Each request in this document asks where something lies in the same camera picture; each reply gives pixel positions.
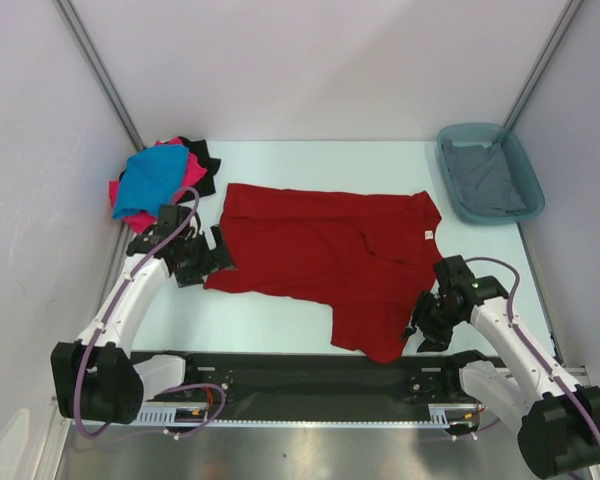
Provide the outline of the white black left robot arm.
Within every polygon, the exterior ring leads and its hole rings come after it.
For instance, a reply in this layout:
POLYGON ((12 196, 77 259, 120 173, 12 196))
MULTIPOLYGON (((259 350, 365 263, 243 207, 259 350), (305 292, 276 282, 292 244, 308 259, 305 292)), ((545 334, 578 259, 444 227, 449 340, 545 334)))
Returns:
POLYGON ((156 224, 127 246, 121 274, 95 318, 76 340, 58 343, 51 353, 61 415, 130 424, 142 405, 160 394, 194 397, 201 376, 184 358, 156 354, 134 363, 133 342, 153 300, 169 281, 178 287, 201 285, 233 265, 219 225, 204 232, 193 209, 161 206, 156 224))

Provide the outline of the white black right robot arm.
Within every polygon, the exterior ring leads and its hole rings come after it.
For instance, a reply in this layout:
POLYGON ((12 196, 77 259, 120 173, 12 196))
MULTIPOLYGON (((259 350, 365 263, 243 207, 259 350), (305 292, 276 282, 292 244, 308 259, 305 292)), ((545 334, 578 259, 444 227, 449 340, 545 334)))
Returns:
POLYGON ((514 311, 515 287, 476 277, 468 260, 434 266, 438 290, 420 293, 403 336, 421 333, 421 353, 443 352, 456 326, 479 332, 505 364, 499 372, 476 351, 454 355, 441 388, 453 401, 486 405, 517 438, 534 475, 549 479, 600 465, 600 388, 585 386, 535 339, 514 311))

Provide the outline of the blue t shirt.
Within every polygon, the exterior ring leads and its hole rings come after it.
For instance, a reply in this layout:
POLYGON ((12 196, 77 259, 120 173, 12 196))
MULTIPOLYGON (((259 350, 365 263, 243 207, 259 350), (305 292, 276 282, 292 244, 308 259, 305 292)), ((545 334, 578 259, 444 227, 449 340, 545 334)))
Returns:
POLYGON ((156 216, 182 185, 188 155, 184 146, 158 145, 129 157, 122 179, 110 183, 115 193, 112 218, 141 212, 156 216))

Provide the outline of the red t shirt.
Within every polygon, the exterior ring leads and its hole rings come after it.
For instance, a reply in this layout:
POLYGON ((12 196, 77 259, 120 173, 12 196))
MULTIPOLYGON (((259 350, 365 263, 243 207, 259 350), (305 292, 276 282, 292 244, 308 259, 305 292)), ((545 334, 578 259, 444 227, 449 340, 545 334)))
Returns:
POLYGON ((220 228, 234 262, 206 281, 328 305, 332 345, 389 364, 435 282, 442 216, 427 192, 361 195, 231 183, 220 228))

